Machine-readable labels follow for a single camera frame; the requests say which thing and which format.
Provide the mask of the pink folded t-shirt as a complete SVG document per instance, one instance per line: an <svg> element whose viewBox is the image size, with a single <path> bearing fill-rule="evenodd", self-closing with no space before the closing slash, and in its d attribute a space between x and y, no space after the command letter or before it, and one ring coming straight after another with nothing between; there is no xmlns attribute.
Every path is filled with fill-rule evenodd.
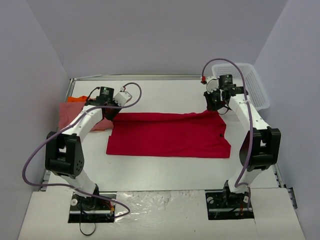
<svg viewBox="0 0 320 240"><path fill-rule="evenodd" d="M59 104L59 122L58 129L67 127L82 111L84 102L62 102ZM112 130L113 123L107 119L103 119L97 123L90 131Z"/></svg>

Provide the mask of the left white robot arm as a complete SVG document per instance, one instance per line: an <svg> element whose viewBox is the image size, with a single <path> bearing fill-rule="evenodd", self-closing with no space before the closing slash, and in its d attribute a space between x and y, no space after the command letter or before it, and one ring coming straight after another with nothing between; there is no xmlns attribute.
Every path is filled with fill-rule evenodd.
<svg viewBox="0 0 320 240"><path fill-rule="evenodd" d="M101 197L98 185L91 181L83 170L85 158L82 141L99 122L104 119L112 121L120 108L132 99L132 95L126 92L124 87L117 94L114 94L114 89L110 87L101 86L99 90L95 99L86 100L81 112L70 123L72 127L45 146L45 168L80 190L75 195L76 205L88 210L97 208Z"/></svg>

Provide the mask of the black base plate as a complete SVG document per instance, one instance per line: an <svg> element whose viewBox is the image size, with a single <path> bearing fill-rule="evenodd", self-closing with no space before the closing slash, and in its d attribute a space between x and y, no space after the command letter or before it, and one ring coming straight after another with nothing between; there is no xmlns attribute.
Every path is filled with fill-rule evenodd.
<svg viewBox="0 0 320 240"><path fill-rule="evenodd" d="M115 203L95 197L72 194L68 223L113 223Z"/></svg>
<svg viewBox="0 0 320 240"><path fill-rule="evenodd" d="M232 194L229 199L221 190L205 192L207 217L210 221L254 219L248 193Z"/></svg>

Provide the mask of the orange folded t-shirt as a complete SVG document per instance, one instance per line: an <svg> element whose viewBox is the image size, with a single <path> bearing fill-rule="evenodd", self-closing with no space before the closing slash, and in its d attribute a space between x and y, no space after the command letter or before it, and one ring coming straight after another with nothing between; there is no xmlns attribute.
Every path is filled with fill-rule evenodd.
<svg viewBox="0 0 320 240"><path fill-rule="evenodd" d="M86 100L87 100L87 96L84 96L84 95L80 97L69 96L67 98L68 103L86 102Z"/></svg>

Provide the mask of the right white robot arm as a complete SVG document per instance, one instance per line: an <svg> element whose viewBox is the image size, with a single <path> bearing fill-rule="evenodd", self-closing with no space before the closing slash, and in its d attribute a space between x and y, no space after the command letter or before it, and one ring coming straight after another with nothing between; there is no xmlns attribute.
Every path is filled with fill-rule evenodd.
<svg viewBox="0 0 320 240"><path fill-rule="evenodd" d="M263 120L253 106L246 86L237 86L232 75L202 76L201 83L206 87L203 95L207 110L217 112L226 108L233 111L247 131L239 150L241 167L225 182L221 204L224 207L250 204L251 184L259 174L277 163L281 132Z"/></svg>

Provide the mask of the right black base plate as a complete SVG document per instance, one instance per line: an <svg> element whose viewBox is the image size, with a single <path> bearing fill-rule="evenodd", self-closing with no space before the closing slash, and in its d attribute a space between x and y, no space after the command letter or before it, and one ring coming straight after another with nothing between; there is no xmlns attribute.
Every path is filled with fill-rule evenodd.
<svg viewBox="0 0 320 240"><path fill-rule="evenodd" d="M248 193L232 194L229 199L221 190L205 192L207 217L210 221L254 219Z"/></svg>

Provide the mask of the red t-shirt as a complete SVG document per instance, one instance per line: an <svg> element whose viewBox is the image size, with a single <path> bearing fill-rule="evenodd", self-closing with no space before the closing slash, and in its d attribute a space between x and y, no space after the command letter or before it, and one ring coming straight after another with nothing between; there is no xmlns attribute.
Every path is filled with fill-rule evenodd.
<svg viewBox="0 0 320 240"><path fill-rule="evenodd" d="M106 154L119 156L228 159L231 145L217 112L120 113L113 121Z"/></svg>

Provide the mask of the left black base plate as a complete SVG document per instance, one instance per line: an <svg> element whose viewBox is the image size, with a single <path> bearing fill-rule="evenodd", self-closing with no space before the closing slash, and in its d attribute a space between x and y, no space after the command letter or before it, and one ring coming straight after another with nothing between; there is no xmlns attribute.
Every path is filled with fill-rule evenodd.
<svg viewBox="0 0 320 240"><path fill-rule="evenodd" d="M72 194L68 223L113 223L115 203L95 197Z"/></svg>

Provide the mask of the white plastic basket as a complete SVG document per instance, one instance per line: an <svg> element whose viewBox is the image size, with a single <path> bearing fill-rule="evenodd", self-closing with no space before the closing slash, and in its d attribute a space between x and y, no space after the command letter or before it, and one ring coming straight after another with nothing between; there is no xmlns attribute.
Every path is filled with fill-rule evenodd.
<svg viewBox="0 0 320 240"><path fill-rule="evenodd" d="M251 102L257 111L265 110L270 107L270 101L253 65L249 63L235 63L241 70L245 81L246 91ZM215 64L211 67L212 74L215 77L231 74L233 82L237 86L243 86L239 71L231 63Z"/></svg>

